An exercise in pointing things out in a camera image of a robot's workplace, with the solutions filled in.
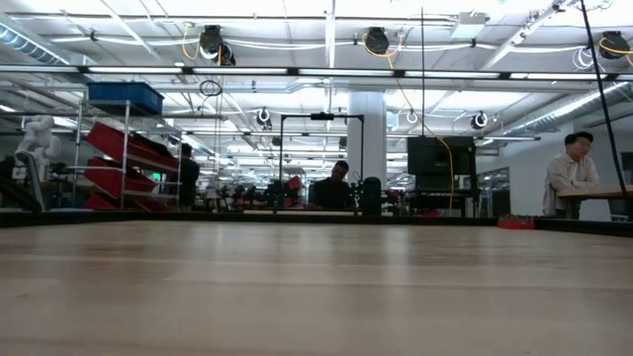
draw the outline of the red object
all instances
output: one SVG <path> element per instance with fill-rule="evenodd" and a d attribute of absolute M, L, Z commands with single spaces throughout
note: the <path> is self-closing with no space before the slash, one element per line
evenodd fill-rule
<path fill-rule="evenodd" d="M 106 194 L 92 192 L 86 201 L 86 209 L 96 211 L 110 211 L 119 208 L 117 201 L 108 197 Z"/>
<path fill-rule="evenodd" d="M 91 167 L 121 168 L 121 164 L 99 157 L 90 160 Z M 149 193 L 156 186 L 152 180 L 128 167 L 126 173 L 126 191 Z M 97 185 L 101 190 L 115 199 L 121 198 L 121 171 L 87 169 L 84 176 Z"/>
<path fill-rule="evenodd" d="M 86 140 L 117 162 L 123 162 L 125 134 L 119 130 L 96 123 Z M 158 152 L 131 134 L 128 136 L 128 164 L 161 173 L 178 171 L 177 158 Z"/>

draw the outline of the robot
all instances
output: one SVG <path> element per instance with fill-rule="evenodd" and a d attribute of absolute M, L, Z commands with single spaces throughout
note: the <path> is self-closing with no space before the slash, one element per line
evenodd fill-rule
<path fill-rule="evenodd" d="M 33 157 L 41 182 L 48 178 L 50 160 L 61 154 L 61 142 L 50 130 L 54 124 L 52 116 L 33 117 L 33 120 L 25 125 L 24 139 L 16 149 L 16 156 L 20 156 L 18 153 L 26 152 Z M 36 146 L 35 150 L 29 151 L 33 145 Z"/>

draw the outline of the person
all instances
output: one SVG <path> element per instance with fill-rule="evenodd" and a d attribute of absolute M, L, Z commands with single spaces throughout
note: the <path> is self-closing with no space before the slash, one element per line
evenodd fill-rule
<path fill-rule="evenodd" d="M 552 159 L 547 166 L 545 177 L 545 194 L 543 197 L 543 214 L 547 217 L 563 219 L 566 216 L 563 202 L 556 194 L 565 190 L 597 187 L 599 178 L 593 160 L 588 156 L 593 144 L 591 133 L 580 132 L 565 137 L 565 154 Z M 571 213 L 577 220 L 579 211 Z"/>
<path fill-rule="evenodd" d="M 348 171 L 347 162 L 342 160 L 336 162 L 329 178 L 315 183 L 313 204 L 320 209 L 344 210 L 351 208 L 351 190 L 347 182 L 343 181 Z"/>
<path fill-rule="evenodd" d="M 191 211 L 191 207 L 196 200 L 196 181 L 200 176 L 200 166 L 192 158 L 192 148 L 189 144 L 183 143 L 181 146 L 180 160 L 180 196 L 179 210 L 181 212 Z M 178 175 L 172 174 L 168 180 L 170 183 L 178 182 Z M 170 194 L 176 194 L 177 187 L 169 187 Z"/>

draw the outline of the yellow cable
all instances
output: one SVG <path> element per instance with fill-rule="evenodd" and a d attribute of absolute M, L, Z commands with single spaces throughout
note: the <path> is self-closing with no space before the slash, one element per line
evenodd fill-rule
<path fill-rule="evenodd" d="M 392 68 L 392 70 L 394 70 L 394 63 L 392 62 L 392 59 L 388 56 L 387 60 L 389 61 L 389 66 Z M 411 101 L 408 100 L 407 94 L 405 93 L 405 90 L 403 89 L 403 86 L 400 84 L 400 80 L 396 79 L 396 82 L 398 83 L 398 87 L 400 88 L 400 91 L 403 93 L 403 96 L 405 97 L 405 100 L 407 101 L 407 104 L 410 106 L 411 110 L 415 113 L 415 109 L 413 108 L 413 104 L 411 103 Z M 446 143 L 442 137 L 440 137 L 439 135 L 435 134 L 431 129 L 428 128 L 428 126 L 424 123 L 423 120 L 421 120 L 419 118 L 418 115 L 415 115 L 415 117 L 420 121 L 420 123 L 424 126 L 424 128 L 429 131 L 432 135 L 435 136 L 435 138 L 437 138 L 438 141 L 442 142 L 442 144 L 444 145 L 444 147 L 446 147 L 446 150 L 448 151 L 448 164 L 450 166 L 450 178 L 451 178 L 451 196 L 449 198 L 448 201 L 448 216 L 451 216 L 451 211 L 453 209 L 453 197 L 455 196 L 455 175 L 453 174 L 454 170 L 453 170 L 453 153 L 451 152 L 451 147 L 448 145 L 448 143 Z"/>
<path fill-rule="evenodd" d="M 607 39 L 600 40 L 600 42 L 598 43 L 600 45 L 600 47 L 610 51 L 611 53 L 626 54 L 625 55 L 626 56 L 626 60 L 628 60 L 629 64 L 633 65 L 633 60 L 629 56 L 629 54 L 633 54 L 633 50 L 619 50 L 619 49 L 611 48 L 609 46 L 604 45 L 605 41 L 607 41 Z"/>
<path fill-rule="evenodd" d="M 188 52 L 187 52 L 187 48 L 185 47 L 185 40 L 187 40 L 187 33 L 189 32 L 189 26 L 185 26 L 185 36 L 182 38 L 182 52 L 185 53 L 185 56 L 191 60 L 196 60 L 196 58 L 198 58 L 198 54 L 200 53 L 200 35 L 202 33 L 198 34 L 198 41 L 196 42 L 196 54 L 194 54 L 194 56 L 191 56 Z"/>

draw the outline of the black shirt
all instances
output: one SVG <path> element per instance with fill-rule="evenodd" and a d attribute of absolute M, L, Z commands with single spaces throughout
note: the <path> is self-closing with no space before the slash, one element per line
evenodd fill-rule
<path fill-rule="evenodd" d="M 180 161 L 180 201 L 179 204 L 184 207 L 194 205 L 196 200 L 196 181 L 200 175 L 200 166 L 190 158 L 182 157 Z M 169 182 L 178 181 L 178 175 L 172 174 Z M 170 186 L 170 194 L 176 194 L 176 186 Z"/>
<path fill-rule="evenodd" d="M 351 191 L 346 182 L 323 179 L 315 183 L 313 195 L 314 204 L 324 209 L 343 210 L 352 207 Z"/>

